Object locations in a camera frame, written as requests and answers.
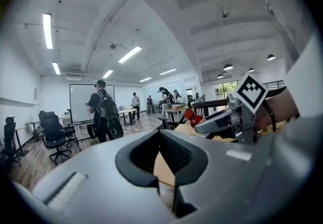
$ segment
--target white ceiling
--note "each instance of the white ceiling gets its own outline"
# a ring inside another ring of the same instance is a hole
[[[250,67],[258,71],[273,63],[266,60],[270,53],[276,58],[283,56],[285,48],[263,0],[176,1],[189,24],[204,82],[216,80],[226,63],[234,66],[236,77]],[[229,13],[225,19],[222,3]]]
[[[61,73],[97,79],[111,69],[109,81],[132,84],[162,78],[166,70],[192,69],[171,31],[143,0],[14,0],[11,12],[17,36],[42,75],[55,74],[53,61]],[[53,50],[45,45],[43,13],[52,15]],[[138,54],[118,63],[137,45]]]
[[[189,45],[200,69],[175,38],[179,31],[172,33],[160,12],[157,16],[152,4],[143,0],[15,0],[10,16],[17,37],[43,75],[54,74],[51,63],[56,61],[62,73],[95,79],[112,69],[109,81],[133,84],[147,77],[156,80],[173,68],[192,70],[194,65],[202,71],[203,82],[209,82],[217,80],[226,63],[234,65],[232,74],[225,75],[231,78],[272,63],[266,60],[270,53],[283,56],[285,48],[263,0],[170,1],[189,28]],[[225,19],[222,1],[229,13]],[[45,46],[43,13],[52,14],[53,50]],[[116,49],[110,49],[112,43]],[[118,63],[136,45],[142,51]]]

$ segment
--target red object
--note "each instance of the red object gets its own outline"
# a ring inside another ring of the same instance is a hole
[[[203,116],[196,115],[194,111],[190,108],[186,110],[184,116],[187,120],[191,122],[191,127],[193,128],[204,119]]]

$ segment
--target whiteboard frame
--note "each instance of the whiteboard frame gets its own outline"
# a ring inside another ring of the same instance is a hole
[[[73,112],[72,112],[72,107],[71,107],[71,85],[80,85],[80,86],[92,86],[94,87],[95,84],[79,84],[79,83],[71,83],[70,84],[70,116],[71,116],[71,123],[72,123],[72,126],[73,124],[78,124],[78,123],[86,123],[86,122],[91,122],[91,120],[86,120],[86,121],[79,121],[79,122],[73,122]],[[110,87],[113,87],[113,97],[115,98],[116,100],[116,95],[115,95],[115,86],[114,85],[105,85],[106,87],[107,86],[110,86]]]

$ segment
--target chair backrest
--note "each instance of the chair backrest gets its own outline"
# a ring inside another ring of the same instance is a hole
[[[48,112],[39,114],[39,118],[41,118],[41,126],[45,130],[47,141],[55,141],[62,138],[62,125],[58,116],[53,114],[53,112]]]
[[[12,156],[16,152],[16,145],[14,143],[16,123],[6,124],[4,127],[5,131],[5,150],[8,156]]]

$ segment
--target black cap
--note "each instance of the black cap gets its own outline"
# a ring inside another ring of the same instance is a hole
[[[97,85],[100,85],[102,88],[105,88],[105,81],[104,80],[98,80],[95,84],[95,88]]]

